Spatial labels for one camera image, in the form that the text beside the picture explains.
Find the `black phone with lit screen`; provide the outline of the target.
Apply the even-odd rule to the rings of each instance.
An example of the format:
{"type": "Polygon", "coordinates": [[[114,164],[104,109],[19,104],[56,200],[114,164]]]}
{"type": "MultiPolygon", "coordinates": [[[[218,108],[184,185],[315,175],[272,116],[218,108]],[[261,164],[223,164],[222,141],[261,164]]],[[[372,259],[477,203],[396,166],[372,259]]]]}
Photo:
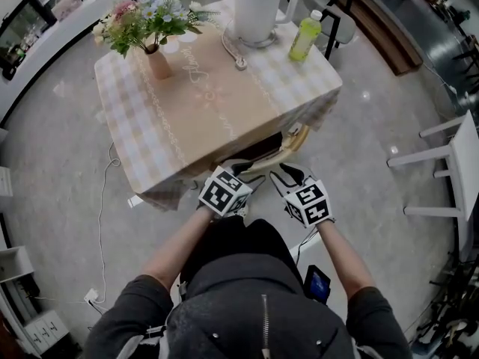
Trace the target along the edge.
{"type": "Polygon", "coordinates": [[[303,283],[303,290],[307,298],[326,304],[331,292],[331,280],[317,266],[309,265],[303,283]]]}

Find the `wooden chair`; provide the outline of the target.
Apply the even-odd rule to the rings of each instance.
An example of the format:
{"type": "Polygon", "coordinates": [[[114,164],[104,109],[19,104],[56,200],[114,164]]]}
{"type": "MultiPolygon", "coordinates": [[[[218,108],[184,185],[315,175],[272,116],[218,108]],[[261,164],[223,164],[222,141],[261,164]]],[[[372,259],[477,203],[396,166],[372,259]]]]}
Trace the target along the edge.
{"type": "Polygon", "coordinates": [[[251,167],[243,174],[255,174],[287,161],[305,142],[310,127],[295,124],[286,133],[276,132],[255,144],[210,164],[207,172],[213,172],[217,166],[230,160],[246,160],[251,167]]]}

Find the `person's dark grey jacket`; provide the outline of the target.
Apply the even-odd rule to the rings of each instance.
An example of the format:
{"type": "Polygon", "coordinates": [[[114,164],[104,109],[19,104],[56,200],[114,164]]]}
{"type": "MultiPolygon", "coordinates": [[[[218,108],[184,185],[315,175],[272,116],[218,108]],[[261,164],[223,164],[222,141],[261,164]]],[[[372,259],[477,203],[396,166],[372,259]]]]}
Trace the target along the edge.
{"type": "Polygon", "coordinates": [[[85,359],[412,359],[391,306],[361,289],[342,319],[307,298],[292,271],[266,254],[203,266],[174,304],[149,275],[130,281],[93,327],[85,359]]]}

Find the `black framed window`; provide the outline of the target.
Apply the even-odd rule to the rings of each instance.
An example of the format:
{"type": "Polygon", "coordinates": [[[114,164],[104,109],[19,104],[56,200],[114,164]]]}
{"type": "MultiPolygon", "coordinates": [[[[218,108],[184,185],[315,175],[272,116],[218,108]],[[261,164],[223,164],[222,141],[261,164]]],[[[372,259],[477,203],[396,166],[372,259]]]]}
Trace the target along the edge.
{"type": "Polygon", "coordinates": [[[39,0],[0,0],[0,76],[10,81],[56,19],[39,0]]]}

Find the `person's left forearm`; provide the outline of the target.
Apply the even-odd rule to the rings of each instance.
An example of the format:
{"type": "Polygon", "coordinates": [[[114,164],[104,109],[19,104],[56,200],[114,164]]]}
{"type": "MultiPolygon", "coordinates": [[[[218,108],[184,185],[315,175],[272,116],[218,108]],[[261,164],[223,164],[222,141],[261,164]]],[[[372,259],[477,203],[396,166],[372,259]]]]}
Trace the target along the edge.
{"type": "Polygon", "coordinates": [[[213,211],[205,206],[197,209],[147,261],[141,273],[156,279],[170,291],[213,216],[213,211]]]}

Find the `white basket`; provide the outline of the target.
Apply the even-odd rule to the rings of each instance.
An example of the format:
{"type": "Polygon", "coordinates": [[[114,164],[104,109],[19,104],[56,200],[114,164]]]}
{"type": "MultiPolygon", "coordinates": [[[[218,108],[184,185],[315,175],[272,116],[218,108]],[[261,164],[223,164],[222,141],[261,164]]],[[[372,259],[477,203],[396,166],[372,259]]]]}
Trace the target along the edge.
{"type": "Polygon", "coordinates": [[[81,5],[82,0],[55,0],[52,13],[58,21],[62,21],[81,5]]]}

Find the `white window ledge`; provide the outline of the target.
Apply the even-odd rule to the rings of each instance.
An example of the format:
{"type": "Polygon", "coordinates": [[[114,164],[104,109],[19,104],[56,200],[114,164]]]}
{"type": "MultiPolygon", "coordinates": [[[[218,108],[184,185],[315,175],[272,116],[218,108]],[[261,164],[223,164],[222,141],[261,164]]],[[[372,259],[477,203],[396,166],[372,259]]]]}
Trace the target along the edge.
{"type": "Polygon", "coordinates": [[[28,83],[68,43],[93,25],[117,0],[84,0],[66,19],[55,23],[27,52],[13,79],[0,73],[0,120],[3,120],[28,83]]]}

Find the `grey chair with black legs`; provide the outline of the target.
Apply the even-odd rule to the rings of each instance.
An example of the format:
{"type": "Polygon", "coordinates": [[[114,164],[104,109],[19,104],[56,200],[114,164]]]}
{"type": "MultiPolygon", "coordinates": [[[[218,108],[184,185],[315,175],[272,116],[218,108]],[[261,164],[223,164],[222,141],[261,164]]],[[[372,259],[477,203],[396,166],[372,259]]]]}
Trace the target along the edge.
{"type": "Polygon", "coordinates": [[[348,44],[356,31],[355,21],[348,15],[353,0],[303,0],[306,8],[322,14],[321,34],[329,38],[325,58],[329,59],[333,48],[348,44]]]}

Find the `green drink bottle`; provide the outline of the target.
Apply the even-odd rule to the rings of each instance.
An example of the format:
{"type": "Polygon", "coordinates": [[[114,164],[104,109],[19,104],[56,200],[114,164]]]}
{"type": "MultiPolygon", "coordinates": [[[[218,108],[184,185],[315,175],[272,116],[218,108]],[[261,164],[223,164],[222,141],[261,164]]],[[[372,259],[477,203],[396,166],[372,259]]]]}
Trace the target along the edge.
{"type": "Polygon", "coordinates": [[[314,42],[321,33],[321,19],[323,14],[319,10],[313,10],[309,17],[304,18],[299,25],[290,51],[289,58],[292,61],[304,61],[314,42]]]}

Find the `white electric kettle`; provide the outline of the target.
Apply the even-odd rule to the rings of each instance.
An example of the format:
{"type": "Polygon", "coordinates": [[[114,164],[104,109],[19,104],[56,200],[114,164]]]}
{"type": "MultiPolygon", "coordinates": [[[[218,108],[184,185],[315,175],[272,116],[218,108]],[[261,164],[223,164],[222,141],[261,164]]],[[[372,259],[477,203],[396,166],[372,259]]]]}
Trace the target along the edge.
{"type": "Polygon", "coordinates": [[[275,26],[292,21],[298,0],[234,0],[234,30],[245,43],[267,41],[275,26]]]}

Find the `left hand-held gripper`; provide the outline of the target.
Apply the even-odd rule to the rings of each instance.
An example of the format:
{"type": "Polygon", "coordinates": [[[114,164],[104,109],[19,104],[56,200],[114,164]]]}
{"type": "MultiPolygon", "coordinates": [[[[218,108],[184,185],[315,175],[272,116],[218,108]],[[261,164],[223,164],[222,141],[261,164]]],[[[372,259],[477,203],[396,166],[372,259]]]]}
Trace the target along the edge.
{"type": "Polygon", "coordinates": [[[264,174],[244,181],[233,175],[242,174],[253,164],[254,162],[246,159],[228,159],[227,170],[218,166],[205,181],[198,197],[200,203],[213,210],[219,217],[241,209],[266,181],[264,174]]]}

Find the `mixed flower bouquet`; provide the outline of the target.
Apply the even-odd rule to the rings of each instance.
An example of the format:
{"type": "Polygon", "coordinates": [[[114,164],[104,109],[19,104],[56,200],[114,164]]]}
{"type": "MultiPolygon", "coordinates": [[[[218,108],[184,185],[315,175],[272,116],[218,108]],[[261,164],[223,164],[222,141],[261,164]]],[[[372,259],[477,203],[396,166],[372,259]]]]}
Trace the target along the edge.
{"type": "Polygon", "coordinates": [[[125,57],[130,49],[147,54],[168,43],[170,37],[189,32],[200,34],[206,22],[213,24],[219,12],[193,1],[184,6],[181,0],[128,0],[117,3],[93,27],[96,43],[125,57]]]}

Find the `white open shelf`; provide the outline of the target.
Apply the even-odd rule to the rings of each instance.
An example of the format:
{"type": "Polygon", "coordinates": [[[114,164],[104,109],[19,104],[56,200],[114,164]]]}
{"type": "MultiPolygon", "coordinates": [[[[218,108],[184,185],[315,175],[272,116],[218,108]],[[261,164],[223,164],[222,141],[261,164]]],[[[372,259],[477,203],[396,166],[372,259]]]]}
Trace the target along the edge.
{"type": "Polygon", "coordinates": [[[0,283],[16,280],[34,273],[25,246],[0,251],[0,283]]]}

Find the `white drawer cabinet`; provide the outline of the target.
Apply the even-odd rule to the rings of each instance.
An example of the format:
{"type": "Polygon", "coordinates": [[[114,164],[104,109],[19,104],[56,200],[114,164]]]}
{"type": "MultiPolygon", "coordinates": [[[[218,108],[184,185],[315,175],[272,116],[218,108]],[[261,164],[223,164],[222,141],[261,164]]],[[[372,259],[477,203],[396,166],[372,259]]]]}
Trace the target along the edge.
{"type": "Polygon", "coordinates": [[[10,169],[0,166],[0,211],[3,211],[13,198],[10,169]]]}

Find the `white labelled drawer unit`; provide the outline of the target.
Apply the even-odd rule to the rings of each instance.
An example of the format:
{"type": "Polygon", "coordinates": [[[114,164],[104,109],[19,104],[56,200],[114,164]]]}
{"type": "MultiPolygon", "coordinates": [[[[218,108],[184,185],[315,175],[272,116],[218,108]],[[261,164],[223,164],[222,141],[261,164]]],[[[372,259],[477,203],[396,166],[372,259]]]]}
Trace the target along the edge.
{"type": "Polygon", "coordinates": [[[30,322],[27,322],[24,325],[24,329],[40,354],[44,354],[69,334],[69,330],[55,310],[41,313],[30,322]]]}

